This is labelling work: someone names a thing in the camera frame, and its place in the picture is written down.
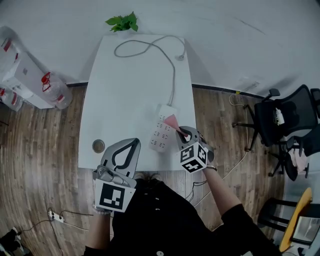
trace floor power strip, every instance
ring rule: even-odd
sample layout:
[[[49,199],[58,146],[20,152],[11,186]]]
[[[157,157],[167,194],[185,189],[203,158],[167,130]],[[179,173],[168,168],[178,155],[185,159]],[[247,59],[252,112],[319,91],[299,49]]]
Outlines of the floor power strip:
[[[48,215],[49,215],[49,218],[53,221],[58,221],[61,223],[65,222],[65,218],[63,216],[59,216],[59,214],[55,213],[52,210],[48,211]]]

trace black shirt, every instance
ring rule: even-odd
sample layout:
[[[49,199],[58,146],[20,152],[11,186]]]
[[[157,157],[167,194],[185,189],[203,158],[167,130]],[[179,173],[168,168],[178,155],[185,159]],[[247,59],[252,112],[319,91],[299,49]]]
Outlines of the black shirt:
[[[221,218],[223,225],[211,232],[196,209],[163,182],[138,180],[126,212],[114,214],[107,251],[86,247],[84,256],[281,255],[242,204]]]

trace green plant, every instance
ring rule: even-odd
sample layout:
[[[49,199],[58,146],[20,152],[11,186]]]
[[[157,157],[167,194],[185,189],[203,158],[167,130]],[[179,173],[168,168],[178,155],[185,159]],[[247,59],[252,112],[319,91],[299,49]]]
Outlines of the green plant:
[[[134,31],[138,31],[137,17],[134,12],[124,17],[114,16],[113,18],[108,19],[105,23],[111,26],[114,25],[110,29],[110,31],[113,32],[129,30],[130,28],[132,28]]]

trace potted plant leaves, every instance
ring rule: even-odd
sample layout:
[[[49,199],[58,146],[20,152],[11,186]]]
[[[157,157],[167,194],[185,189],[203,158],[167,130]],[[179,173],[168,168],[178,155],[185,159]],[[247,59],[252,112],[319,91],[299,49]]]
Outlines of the potted plant leaves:
[[[124,17],[114,16],[105,23],[113,26],[110,31],[116,32],[121,39],[126,39],[130,36],[129,29],[138,31],[137,17],[134,12]]]

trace wristwatch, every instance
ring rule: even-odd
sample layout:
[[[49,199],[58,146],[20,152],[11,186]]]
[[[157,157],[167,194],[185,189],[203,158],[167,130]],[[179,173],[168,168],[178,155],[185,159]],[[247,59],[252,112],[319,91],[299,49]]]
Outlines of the wristwatch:
[[[93,207],[94,212],[96,214],[100,214],[100,215],[109,215],[113,212],[112,210],[108,210],[108,209],[104,209],[104,208],[96,206],[95,202],[93,202],[92,207]]]

